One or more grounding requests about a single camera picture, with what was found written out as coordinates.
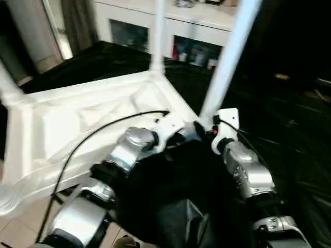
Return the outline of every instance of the black cloth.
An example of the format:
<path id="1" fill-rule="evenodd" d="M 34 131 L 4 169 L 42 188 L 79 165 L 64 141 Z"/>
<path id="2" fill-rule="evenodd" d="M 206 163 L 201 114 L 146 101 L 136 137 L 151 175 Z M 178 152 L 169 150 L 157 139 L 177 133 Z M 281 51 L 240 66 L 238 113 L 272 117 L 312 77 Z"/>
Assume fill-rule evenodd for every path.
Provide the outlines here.
<path id="1" fill-rule="evenodd" d="M 148 54 L 100 42 L 22 89 L 32 93 L 135 73 L 147 70 L 149 61 Z M 165 70 L 176 90 L 199 113 L 212 73 L 172 59 L 165 61 Z M 329 105 L 306 96 L 288 81 L 237 74 L 222 107 L 239 109 L 240 128 L 266 160 L 279 192 L 313 247 L 331 247 Z"/>

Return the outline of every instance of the black cable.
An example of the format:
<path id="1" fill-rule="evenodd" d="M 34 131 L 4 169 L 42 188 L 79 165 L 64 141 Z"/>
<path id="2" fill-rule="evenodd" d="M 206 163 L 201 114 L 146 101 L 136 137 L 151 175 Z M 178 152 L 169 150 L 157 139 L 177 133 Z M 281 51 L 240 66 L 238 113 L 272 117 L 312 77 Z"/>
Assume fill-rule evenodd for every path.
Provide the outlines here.
<path id="1" fill-rule="evenodd" d="M 123 120 L 127 120 L 127 119 L 130 119 L 130 118 L 134 118 L 134 117 L 137 117 L 137 116 L 141 116 L 141 115 L 146 115 L 146 114 L 154 114 L 154 113 L 162 113 L 163 115 L 166 115 L 169 113 L 169 111 L 166 111 L 166 110 L 155 110 L 155 111 L 147 111 L 147 112 L 140 112 L 140 113 L 137 113 L 137 114 L 134 114 L 134 115 L 130 115 L 130 116 L 126 116 L 126 117 L 123 117 L 121 119 L 118 119 L 118 120 L 115 120 L 115 121 L 112 121 L 110 123 L 107 123 L 103 126 L 101 126 L 100 128 L 96 129 L 95 131 L 93 131 L 91 134 L 89 134 L 85 139 L 83 139 L 76 147 L 74 150 L 72 150 L 72 152 L 70 153 L 69 157 L 67 158 L 62 170 L 61 170 L 61 173 L 58 177 L 58 180 L 56 182 L 56 185 L 55 185 L 55 188 L 54 188 L 54 191 L 52 193 L 52 196 L 50 198 L 50 201 L 48 203 L 48 206 L 47 206 L 47 210 L 45 212 L 45 215 L 44 215 L 44 218 L 42 220 L 42 223 L 41 223 L 41 226 L 40 226 L 40 230 L 38 232 L 38 236 L 36 238 L 36 243 L 39 243 L 40 239 L 41 239 L 41 236 L 42 236 L 42 233 L 45 229 L 45 226 L 46 226 L 46 222 L 49 218 L 49 215 L 50 215 L 50 212 L 51 212 L 51 209 L 52 209 L 52 205 L 53 205 L 53 201 L 54 201 L 54 195 L 56 194 L 57 192 L 57 189 L 58 189 L 58 186 L 62 180 L 62 177 L 63 177 L 63 174 L 64 174 L 64 171 L 67 167 L 67 165 L 69 164 L 70 162 L 70 159 L 72 158 L 72 156 L 74 155 L 74 153 L 78 150 L 78 148 L 85 142 L 87 141 L 90 137 L 92 137 L 94 134 L 96 134 L 97 132 L 101 131 L 102 129 L 112 125 L 112 124 L 115 124 L 117 122 L 120 122 L 120 121 L 123 121 Z"/>
<path id="2" fill-rule="evenodd" d="M 239 134 L 239 136 L 245 141 L 245 143 L 250 147 L 250 149 L 253 150 L 253 152 L 255 152 L 255 154 L 259 157 L 259 159 L 261 160 L 261 163 L 268 168 L 267 163 L 265 162 L 264 158 L 258 153 L 258 151 L 256 150 L 256 148 L 253 146 L 252 143 L 250 143 L 250 141 L 243 135 L 242 131 L 239 130 L 238 128 L 235 128 L 233 125 L 231 125 L 230 123 L 228 123 L 225 120 L 220 119 L 221 122 L 225 123 L 226 125 L 228 125 L 229 127 L 231 127 L 233 130 L 235 130 L 237 132 L 237 134 Z"/>

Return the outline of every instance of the glass cabinet door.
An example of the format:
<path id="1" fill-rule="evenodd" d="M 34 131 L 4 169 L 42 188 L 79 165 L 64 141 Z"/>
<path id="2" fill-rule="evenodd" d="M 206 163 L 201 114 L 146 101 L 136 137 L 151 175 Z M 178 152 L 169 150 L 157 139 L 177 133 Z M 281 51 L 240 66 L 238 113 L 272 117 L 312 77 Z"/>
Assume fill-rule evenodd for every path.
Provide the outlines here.
<path id="1" fill-rule="evenodd" d="M 214 70 L 222 46 L 174 36 L 172 57 L 179 61 Z"/>
<path id="2" fill-rule="evenodd" d="M 113 43 L 148 52 L 148 28 L 109 20 Z"/>
<path id="3" fill-rule="evenodd" d="M 100 40 L 151 53 L 154 15 L 100 3 L 95 9 Z"/>

